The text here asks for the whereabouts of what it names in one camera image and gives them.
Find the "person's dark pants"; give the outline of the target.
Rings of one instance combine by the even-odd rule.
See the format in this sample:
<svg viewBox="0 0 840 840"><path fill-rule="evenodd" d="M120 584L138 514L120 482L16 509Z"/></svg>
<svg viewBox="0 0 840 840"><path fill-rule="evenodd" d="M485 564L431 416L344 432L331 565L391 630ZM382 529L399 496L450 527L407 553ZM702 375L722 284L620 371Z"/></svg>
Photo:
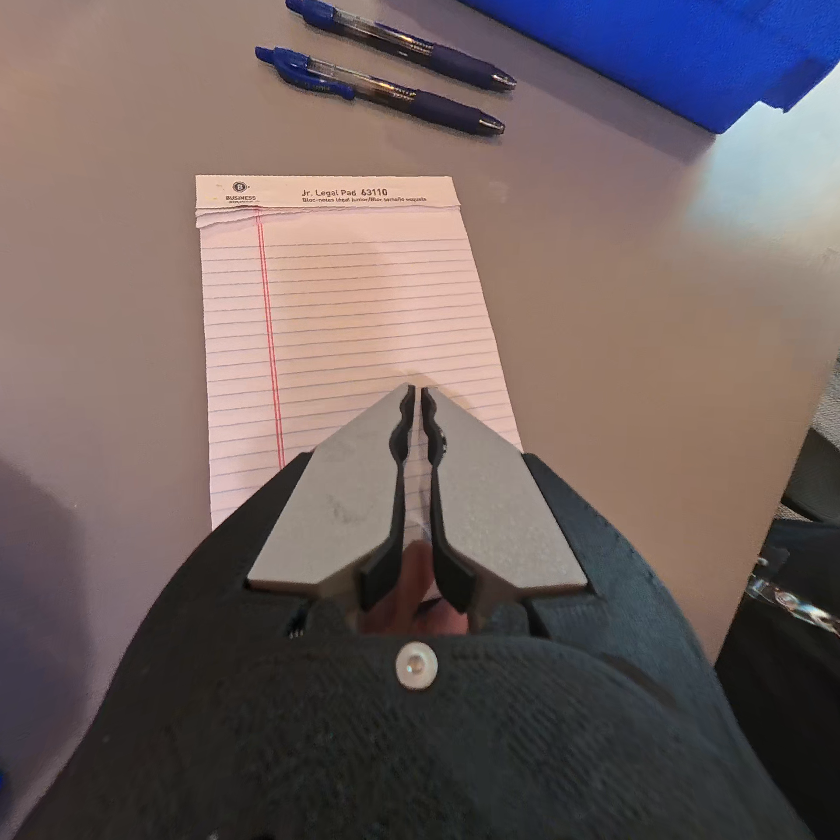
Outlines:
<svg viewBox="0 0 840 840"><path fill-rule="evenodd" d="M773 580L839 616L839 528L775 519ZM743 595L717 657L741 730L816 838L839 838L839 640Z"/></svg>

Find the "blue retractable pen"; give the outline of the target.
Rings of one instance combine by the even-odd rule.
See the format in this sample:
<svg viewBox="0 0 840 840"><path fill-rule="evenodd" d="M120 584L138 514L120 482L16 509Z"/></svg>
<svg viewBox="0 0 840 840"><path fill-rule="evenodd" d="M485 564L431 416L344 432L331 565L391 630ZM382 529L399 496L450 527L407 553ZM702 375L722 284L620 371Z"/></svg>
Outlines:
<svg viewBox="0 0 840 840"><path fill-rule="evenodd" d="M255 56L273 67L287 84L305 91L337 96L345 101L360 98L426 123L479 137L499 137L506 130L503 122L477 108L291 49L257 46Z"/></svg>
<svg viewBox="0 0 840 840"><path fill-rule="evenodd" d="M471 87L496 92L512 92L517 81L495 65L469 56L380 22L360 17L321 1L286 1L306 25L330 35L355 40L388 55L406 60L440 76L464 82Z"/></svg>

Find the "white lined notepad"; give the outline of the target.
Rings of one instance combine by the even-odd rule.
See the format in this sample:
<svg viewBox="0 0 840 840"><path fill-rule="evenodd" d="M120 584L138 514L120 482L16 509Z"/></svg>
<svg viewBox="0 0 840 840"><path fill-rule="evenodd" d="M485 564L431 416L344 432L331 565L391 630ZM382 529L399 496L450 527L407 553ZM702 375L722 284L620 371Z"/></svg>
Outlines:
<svg viewBox="0 0 840 840"><path fill-rule="evenodd" d="M522 448L451 177L195 184L213 528L404 382Z"/></svg>

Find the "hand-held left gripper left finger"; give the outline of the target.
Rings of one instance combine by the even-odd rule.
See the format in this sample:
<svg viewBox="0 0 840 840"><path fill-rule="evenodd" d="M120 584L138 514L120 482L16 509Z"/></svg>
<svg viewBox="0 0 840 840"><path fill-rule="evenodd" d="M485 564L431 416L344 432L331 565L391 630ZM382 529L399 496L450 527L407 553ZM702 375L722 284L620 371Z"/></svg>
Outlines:
<svg viewBox="0 0 840 840"><path fill-rule="evenodd" d="M248 572L251 591L330 601L364 627L402 570L416 395L400 384L312 450Z"/></svg>

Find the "metal key clip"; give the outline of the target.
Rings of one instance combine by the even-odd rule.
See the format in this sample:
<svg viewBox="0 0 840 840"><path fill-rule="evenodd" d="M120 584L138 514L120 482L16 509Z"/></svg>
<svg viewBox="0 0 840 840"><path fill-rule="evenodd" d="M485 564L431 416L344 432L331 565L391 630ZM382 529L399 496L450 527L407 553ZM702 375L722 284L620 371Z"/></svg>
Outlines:
<svg viewBox="0 0 840 840"><path fill-rule="evenodd" d="M744 595L756 602L777 607L794 619L816 627L839 638L839 618L808 601L803 596L785 590L774 582L788 554L772 554L771 559L759 556L746 584Z"/></svg>

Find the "black office chair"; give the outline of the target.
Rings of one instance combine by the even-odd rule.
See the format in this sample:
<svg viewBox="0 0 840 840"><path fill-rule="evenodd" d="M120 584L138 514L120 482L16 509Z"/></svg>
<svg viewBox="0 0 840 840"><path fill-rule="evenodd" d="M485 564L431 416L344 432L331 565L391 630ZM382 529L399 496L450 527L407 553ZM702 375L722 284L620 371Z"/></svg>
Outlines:
<svg viewBox="0 0 840 840"><path fill-rule="evenodd" d="M811 522L839 524L839 449L810 428L781 504Z"/></svg>

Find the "blue plastic bin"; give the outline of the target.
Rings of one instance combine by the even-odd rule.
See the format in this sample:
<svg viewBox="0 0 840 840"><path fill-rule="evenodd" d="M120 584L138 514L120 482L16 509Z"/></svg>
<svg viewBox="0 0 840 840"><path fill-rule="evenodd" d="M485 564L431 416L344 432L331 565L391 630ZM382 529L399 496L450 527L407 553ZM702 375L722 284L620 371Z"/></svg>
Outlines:
<svg viewBox="0 0 840 840"><path fill-rule="evenodd" d="M838 64L838 1L466 1L715 134Z"/></svg>

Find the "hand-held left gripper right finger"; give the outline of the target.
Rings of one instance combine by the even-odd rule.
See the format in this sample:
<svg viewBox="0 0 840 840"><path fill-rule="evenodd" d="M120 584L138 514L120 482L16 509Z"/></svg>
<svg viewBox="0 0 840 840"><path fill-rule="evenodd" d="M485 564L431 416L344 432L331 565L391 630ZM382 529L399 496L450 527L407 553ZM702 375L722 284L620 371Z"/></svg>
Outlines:
<svg viewBox="0 0 840 840"><path fill-rule="evenodd" d="M422 390L429 528L441 596L481 629L499 605L589 582L523 453L435 387Z"/></svg>

